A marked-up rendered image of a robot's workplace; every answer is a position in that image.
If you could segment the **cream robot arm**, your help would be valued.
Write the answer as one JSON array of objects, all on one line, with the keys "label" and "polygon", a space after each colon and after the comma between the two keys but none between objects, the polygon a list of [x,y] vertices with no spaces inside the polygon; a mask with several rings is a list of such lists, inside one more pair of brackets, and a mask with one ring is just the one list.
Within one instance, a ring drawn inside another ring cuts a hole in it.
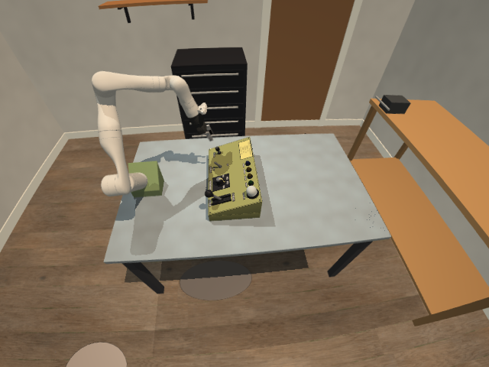
[{"label": "cream robot arm", "polygon": [[143,173],[128,174],[121,125],[116,111],[116,90],[133,89],[146,93],[173,90],[183,109],[190,109],[196,102],[186,81],[179,76],[133,76],[100,71],[93,75],[92,87],[98,106],[99,143],[113,160],[118,173],[103,177],[102,192],[106,196],[121,196],[145,188],[147,177]]}]

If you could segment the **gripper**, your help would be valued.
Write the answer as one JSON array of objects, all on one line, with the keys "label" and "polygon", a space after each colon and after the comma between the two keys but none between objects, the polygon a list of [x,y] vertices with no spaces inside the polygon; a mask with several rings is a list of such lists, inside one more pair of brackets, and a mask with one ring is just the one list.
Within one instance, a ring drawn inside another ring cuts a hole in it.
[{"label": "gripper", "polygon": [[[206,125],[204,120],[203,115],[206,114],[207,111],[207,105],[206,103],[203,103],[202,105],[198,106],[195,104],[192,108],[190,109],[184,109],[184,112],[186,113],[186,117],[190,120],[191,124],[196,127],[196,130],[199,135],[206,135],[209,141],[213,141],[213,138],[211,135],[213,135],[212,129],[210,128],[209,125]],[[207,131],[206,131],[206,126],[207,126]]]}]

